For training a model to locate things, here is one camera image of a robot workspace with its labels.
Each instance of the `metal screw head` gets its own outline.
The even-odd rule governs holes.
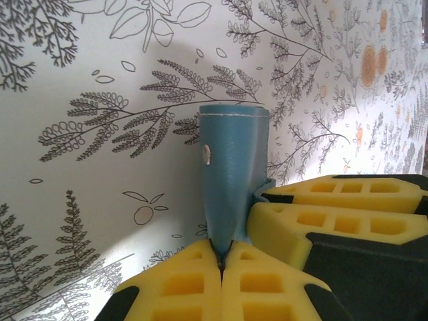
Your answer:
[[[211,164],[211,150],[207,144],[202,147],[202,159],[205,165]]]

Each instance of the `botanical wallpaper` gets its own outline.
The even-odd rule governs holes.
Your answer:
[[[0,0],[0,321],[93,320],[207,236],[202,104],[270,110],[279,185],[421,173],[411,0]]]

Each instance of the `yellow foam pad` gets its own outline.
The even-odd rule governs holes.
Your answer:
[[[321,321],[306,284],[330,291],[319,279],[234,242],[223,274],[222,321]]]
[[[414,213],[422,196],[428,192],[400,179],[325,176],[275,187],[265,194],[293,196],[293,204]]]
[[[406,213],[256,203],[247,221],[254,246],[300,270],[312,247],[306,239],[309,232],[399,245],[427,235],[428,219]]]
[[[125,321],[219,321],[221,280],[208,240],[198,241],[172,258],[121,284],[140,289]]]

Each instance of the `stitched seam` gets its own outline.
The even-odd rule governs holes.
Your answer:
[[[244,115],[244,114],[200,114],[200,116],[240,116],[240,117],[250,117],[250,118],[267,118],[269,116],[262,115]]]

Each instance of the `black plastic edge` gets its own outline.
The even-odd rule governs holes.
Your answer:
[[[419,174],[381,174],[381,175],[336,175],[334,179],[399,179],[404,182],[418,185],[428,191],[428,177]]]
[[[306,284],[305,291],[322,321],[354,320],[332,292],[316,284]]]
[[[422,196],[422,199],[415,210],[415,214],[426,215],[428,217],[428,196]]]
[[[267,199],[270,203],[292,204],[294,199],[293,195],[273,195],[263,193],[261,196]]]
[[[140,289],[129,286],[116,292],[107,301],[95,321],[124,321]]]

